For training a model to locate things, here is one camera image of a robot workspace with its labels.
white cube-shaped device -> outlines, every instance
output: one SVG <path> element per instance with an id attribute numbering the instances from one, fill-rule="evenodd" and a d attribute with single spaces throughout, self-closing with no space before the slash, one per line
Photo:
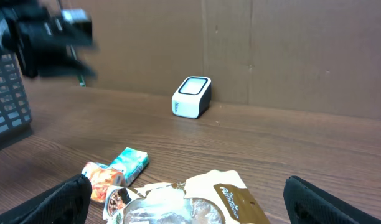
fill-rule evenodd
<path id="1" fill-rule="evenodd" d="M 211 79 L 187 77 L 172 96 L 172 112 L 177 116 L 196 119 L 207 110 L 211 101 Z"/>

gray crate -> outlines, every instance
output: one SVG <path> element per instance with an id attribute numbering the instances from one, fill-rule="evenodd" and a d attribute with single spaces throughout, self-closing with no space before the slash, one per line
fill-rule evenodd
<path id="1" fill-rule="evenodd" d="M 6 53 L 0 58 L 0 138 L 30 122 L 31 112 L 16 56 Z"/>

wooden table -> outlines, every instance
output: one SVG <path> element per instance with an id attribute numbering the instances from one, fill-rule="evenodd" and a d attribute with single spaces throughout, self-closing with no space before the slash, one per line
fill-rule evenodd
<path id="1" fill-rule="evenodd" d="M 298 175 L 381 219 L 381 121 L 212 103 L 197 120 L 164 96 L 25 82 L 34 134 L 0 151 L 0 213 L 125 147 L 150 165 L 133 184 L 236 170 L 272 223 L 289 223 L 285 180 Z M 106 223 L 92 203 L 88 223 Z"/>

orange package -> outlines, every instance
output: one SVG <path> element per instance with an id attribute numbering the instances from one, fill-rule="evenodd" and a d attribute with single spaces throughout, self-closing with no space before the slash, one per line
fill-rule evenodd
<path id="1" fill-rule="evenodd" d="M 106 199 L 106 191 L 109 186 L 120 186 L 123 181 L 123 173 L 114 169 L 104 169 L 107 167 L 103 164 L 87 162 L 82 171 L 92 186 L 91 200 L 104 203 Z"/>

blue snack bar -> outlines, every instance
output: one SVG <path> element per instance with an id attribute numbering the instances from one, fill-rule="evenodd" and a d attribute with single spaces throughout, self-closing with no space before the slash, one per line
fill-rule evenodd
<path id="1" fill-rule="evenodd" d="M 128 187 L 148 163 L 149 157 L 146 152 L 127 147 L 113 162 L 111 162 L 109 168 L 122 172 L 124 175 L 125 187 Z"/>

